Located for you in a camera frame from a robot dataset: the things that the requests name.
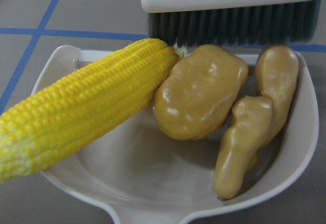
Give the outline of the tan toy ginger root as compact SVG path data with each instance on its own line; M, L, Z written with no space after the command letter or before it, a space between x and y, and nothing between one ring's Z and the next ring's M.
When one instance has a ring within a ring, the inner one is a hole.
M240 191L245 174L257 162L257 151L268 145L287 122L299 73L298 55L287 45L266 47L255 67L258 95L245 96L232 107L215 173L213 190L222 201Z

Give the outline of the brown toy potato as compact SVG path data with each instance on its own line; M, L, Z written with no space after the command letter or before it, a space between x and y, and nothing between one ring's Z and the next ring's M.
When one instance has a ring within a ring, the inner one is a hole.
M154 98L154 117L163 133L181 141L217 131L235 102L249 68L225 50L207 44L181 59Z

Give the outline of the yellow toy corn cob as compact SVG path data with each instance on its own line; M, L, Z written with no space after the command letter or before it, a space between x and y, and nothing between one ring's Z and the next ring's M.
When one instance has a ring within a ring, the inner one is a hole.
M55 165L141 111L183 54L142 39L11 107L1 115L1 182Z

